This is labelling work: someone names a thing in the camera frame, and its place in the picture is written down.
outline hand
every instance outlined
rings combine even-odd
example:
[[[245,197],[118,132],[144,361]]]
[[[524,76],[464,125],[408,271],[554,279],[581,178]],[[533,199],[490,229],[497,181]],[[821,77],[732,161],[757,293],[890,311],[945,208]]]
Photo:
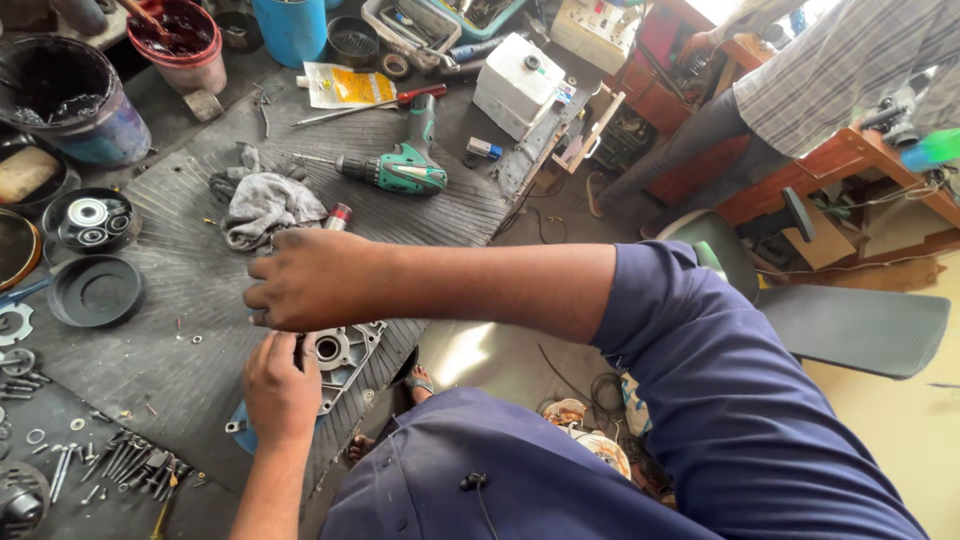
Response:
[[[315,333],[303,339],[303,371],[294,365],[297,335],[271,331],[250,353],[243,370],[244,399],[258,448],[313,439],[313,425],[323,399]]]
[[[684,50],[677,56],[677,63],[684,63],[686,57],[710,47],[710,36],[706,32],[698,32],[686,41]]]
[[[382,296],[389,286],[382,253],[391,247],[322,229],[277,233],[276,253],[248,265],[251,277],[264,280],[244,291],[244,303],[258,309],[252,322],[286,331],[368,322],[359,313],[365,297]]]

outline blue bucket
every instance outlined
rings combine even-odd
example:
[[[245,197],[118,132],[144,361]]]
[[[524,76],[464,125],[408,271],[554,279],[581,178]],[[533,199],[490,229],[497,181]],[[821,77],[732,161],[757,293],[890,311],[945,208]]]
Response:
[[[295,69],[305,61],[322,61],[326,47],[324,0],[253,0],[267,52],[274,60]]]

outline cordless drill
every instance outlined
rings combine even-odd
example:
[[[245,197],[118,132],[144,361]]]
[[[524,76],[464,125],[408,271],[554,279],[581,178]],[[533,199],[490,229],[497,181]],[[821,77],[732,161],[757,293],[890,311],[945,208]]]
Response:
[[[419,94],[410,104],[407,137],[394,145],[392,154],[377,158],[341,155],[334,160],[337,172],[389,191],[436,195],[446,187],[446,171],[430,158],[436,130],[437,98]]]

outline red screwdriver handle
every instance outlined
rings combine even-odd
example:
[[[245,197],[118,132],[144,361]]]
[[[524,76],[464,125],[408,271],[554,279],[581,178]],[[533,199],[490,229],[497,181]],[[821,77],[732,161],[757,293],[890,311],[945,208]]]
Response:
[[[424,86],[423,88],[417,88],[416,90],[400,92],[396,95],[396,101],[401,105],[406,105],[410,103],[415,96],[420,94],[430,94],[433,97],[440,97],[446,94],[446,85],[441,83],[439,85]]]

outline grease bucket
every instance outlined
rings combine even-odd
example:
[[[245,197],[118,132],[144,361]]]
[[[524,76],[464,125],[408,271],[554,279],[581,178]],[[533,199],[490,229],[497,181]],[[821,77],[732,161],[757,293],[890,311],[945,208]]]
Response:
[[[171,25],[165,21],[174,21],[174,25],[195,31],[191,36],[195,35],[197,40],[189,44],[175,42],[170,48],[164,47],[150,39],[148,31],[138,25],[138,19],[128,16],[127,36],[133,48],[151,61],[177,92],[183,95],[197,90],[220,93],[227,85],[227,71],[222,56],[223,36],[213,17],[188,0],[149,0],[141,6],[168,30]]]
[[[142,160],[150,130],[127,99],[113,65],[68,37],[20,37],[0,48],[0,121],[66,155],[105,168]]]

